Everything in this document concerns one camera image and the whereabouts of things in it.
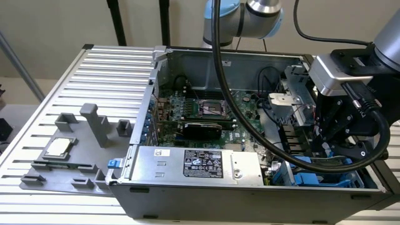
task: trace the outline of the blue latch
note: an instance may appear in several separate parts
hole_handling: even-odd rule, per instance
[[[107,167],[110,169],[119,169],[121,168],[121,160],[113,159],[111,161],[109,161]]]

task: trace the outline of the power supply label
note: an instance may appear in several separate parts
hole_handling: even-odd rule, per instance
[[[186,177],[225,178],[222,152],[186,150],[183,175]]]

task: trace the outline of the white paper label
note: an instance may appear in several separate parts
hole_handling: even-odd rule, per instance
[[[157,149],[155,156],[170,156],[170,149]]]

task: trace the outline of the connector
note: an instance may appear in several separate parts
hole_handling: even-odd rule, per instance
[[[375,98],[363,82],[346,82],[342,84],[342,87],[353,99],[357,109],[361,109],[369,114],[371,111],[382,108],[379,100]]]

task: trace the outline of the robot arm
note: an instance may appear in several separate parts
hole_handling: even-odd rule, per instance
[[[211,48],[211,12],[213,0],[207,1],[205,10],[205,48]],[[273,37],[283,20],[281,0],[223,0],[221,4],[221,46],[230,47],[234,37]]]

